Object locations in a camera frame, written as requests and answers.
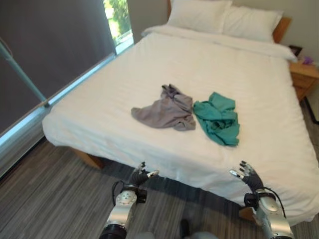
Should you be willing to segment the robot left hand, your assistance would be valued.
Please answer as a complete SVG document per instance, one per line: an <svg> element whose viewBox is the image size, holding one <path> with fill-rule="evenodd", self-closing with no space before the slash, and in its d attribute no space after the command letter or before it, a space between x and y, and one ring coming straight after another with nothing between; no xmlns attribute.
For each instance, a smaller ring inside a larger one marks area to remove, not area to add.
<svg viewBox="0 0 319 239"><path fill-rule="evenodd" d="M130 178L129 178L129 185L133 185L134 187L140 187L142 184L144 184L146 181L148 181L150 178L153 178L159 174L159 170L146 172L145 170L146 163L141 162L132 172Z"/></svg>

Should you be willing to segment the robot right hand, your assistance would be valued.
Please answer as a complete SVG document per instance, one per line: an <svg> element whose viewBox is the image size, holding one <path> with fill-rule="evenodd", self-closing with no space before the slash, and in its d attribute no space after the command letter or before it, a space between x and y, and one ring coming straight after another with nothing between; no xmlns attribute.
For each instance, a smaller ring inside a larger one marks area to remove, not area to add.
<svg viewBox="0 0 319 239"><path fill-rule="evenodd" d="M242 180L250 188L252 193L255 193L257 190L260 190L264 187L260 176L249 163L246 161L241 161L239 165L239 171L234 169L229 170L229 173L232 176Z"/></svg>

